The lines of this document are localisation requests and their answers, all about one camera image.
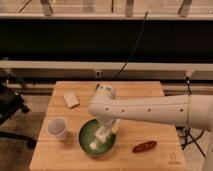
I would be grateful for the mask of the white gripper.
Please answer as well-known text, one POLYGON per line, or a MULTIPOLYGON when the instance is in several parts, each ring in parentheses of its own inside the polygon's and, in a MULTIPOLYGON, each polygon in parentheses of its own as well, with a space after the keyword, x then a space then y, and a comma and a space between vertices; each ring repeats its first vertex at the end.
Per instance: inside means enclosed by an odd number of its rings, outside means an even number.
POLYGON ((116 134, 119 129, 120 119, 99 119, 98 122, 101 125, 101 134, 109 134, 110 132, 116 134))

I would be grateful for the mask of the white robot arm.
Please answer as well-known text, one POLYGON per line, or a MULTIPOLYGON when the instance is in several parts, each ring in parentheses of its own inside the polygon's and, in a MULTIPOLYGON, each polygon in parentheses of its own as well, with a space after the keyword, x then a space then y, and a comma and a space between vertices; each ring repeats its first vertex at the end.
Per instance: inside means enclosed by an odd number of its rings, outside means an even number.
POLYGON ((176 95, 116 100, 115 89, 101 84, 88 105, 101 128, 96 141, 105 143, 117 119, 188 126, 211 133, 203 171, 213 171, 213 95, 176 95))

